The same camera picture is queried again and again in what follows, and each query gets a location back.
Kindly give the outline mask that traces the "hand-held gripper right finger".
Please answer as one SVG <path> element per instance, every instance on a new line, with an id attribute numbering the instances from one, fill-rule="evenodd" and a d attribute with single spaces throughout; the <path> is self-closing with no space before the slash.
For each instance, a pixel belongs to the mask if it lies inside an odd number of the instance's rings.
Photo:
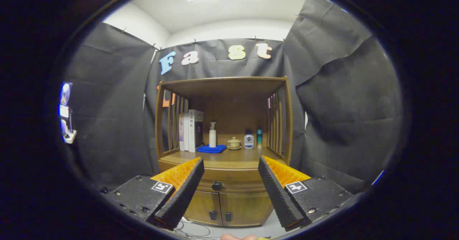
<path id="1" fill-rule="evenodd" d="M 258 172 L 286 231 L 329 217 L 354 197 L 326 177 L 310 177 L 267 156 L 260 157 Z"/>

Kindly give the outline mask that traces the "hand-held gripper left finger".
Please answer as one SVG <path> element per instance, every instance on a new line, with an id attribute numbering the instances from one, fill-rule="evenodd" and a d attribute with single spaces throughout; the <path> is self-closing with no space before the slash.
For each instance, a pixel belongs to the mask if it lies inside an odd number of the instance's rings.
<path id="1" fill-rule="evenodd" d="M 156 227 L 174 230 L 185 215 L 205 172 L 201 157 L 155 176 L 136 175 L 102 195 L 125 214 Z"/>

